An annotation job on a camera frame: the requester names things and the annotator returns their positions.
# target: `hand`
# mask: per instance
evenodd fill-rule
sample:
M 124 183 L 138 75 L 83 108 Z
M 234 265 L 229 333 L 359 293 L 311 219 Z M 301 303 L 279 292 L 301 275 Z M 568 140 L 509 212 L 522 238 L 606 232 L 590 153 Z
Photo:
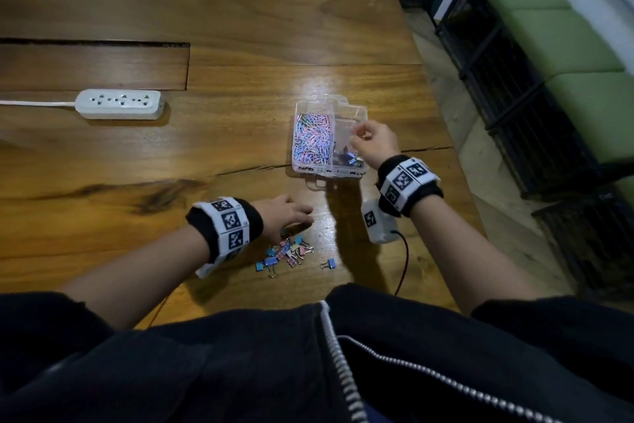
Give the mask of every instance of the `hand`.
M 351 146 L 375 170 L 386 159 L 401 153 L 396 135 L 386 124 L 372 120 L 364 121 L 355 124 L 352 127 L 352 133 Z
M 273 199 L 261 199 L 251 204 L 264 221 L 262 235 L 274 243 L 280 242 L 282 228 L 297 223 L 311 225 L 314 222 L 313 217 L 308 216 L 313 212 L 313 207 L 307 204 L 293 203 L 287 194 L 281 194 Z

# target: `white electronic device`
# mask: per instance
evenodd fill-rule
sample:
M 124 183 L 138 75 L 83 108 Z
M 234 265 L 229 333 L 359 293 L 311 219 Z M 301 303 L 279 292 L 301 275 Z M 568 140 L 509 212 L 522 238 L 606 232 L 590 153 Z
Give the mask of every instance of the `white electronic device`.
M 75 107 L 86 119 L 158 119 L 165 104 L 160 91 L 84 90 L 74 102 L 0 101 L 8 106 Z
M 399 238 L 397 233 L 392 233 L 392 231 L 398 231 L 396 218 L 381 211 L 378 207 L 378 199 L 364 202 L 361 205 L 361 214 L 363 215 L 365 229 L 372 243 L 391 243 Z

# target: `wristband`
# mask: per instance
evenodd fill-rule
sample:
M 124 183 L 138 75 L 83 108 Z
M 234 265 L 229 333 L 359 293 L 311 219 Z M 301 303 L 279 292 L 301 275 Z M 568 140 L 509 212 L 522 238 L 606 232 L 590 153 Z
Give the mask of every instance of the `wristband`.
M 209 203 L 194 203 L 187 222 L 209 245 L 209 262 L 196 271 L 204 278 L 262 234 L 264 223 L 258 211 L 242 199 L 221 197 Z
M 444 197 L 440 178 L 418 158 L 398 154 L 385 160 L 378 169 L 376 187 L 381 193 L 379 208 L 387 214 L 409 217 L 412 207 L 429 195 Z

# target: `wooden table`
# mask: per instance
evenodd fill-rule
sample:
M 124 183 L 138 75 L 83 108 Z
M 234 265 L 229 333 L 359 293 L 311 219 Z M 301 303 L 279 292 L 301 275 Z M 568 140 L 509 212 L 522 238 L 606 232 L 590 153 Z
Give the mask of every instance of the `wooden table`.
M 0 107 L 0 291 L 52 289 L 183 224 L 191 203 L 288 192 L 315 206 L 316 252 L 257 273 L 258 241 L 188 279 L 139 327 L 230 308 L 289 308 L 356 281 L 393 292 L 402 242 L 371 245 L 360 206 L 376 174 L 332 181 L 290 168 L 298 100 L 343 94 L 387 123 L 480 222 L 397 0 L 0 0 L 2 99 L 73 100 L 89 87 L 161 88 L 160 120 L 86 121 Z M 455 304 L 411 223 L 401 295 Z M 334 257 L 334 270 L 319 263 Z

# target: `jacket sleeve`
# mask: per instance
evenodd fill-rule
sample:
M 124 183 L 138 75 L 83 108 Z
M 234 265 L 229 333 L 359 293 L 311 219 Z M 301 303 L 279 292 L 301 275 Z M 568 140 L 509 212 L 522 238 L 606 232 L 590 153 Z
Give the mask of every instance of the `jacket sleeve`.
M 472 317 L 542 348 L 596 387 L 634 402 L 634 315 L 561 297 L 487 301 Z
M 114 335 L 97 315 L 56 292 L 0 294 L 0 395 Z

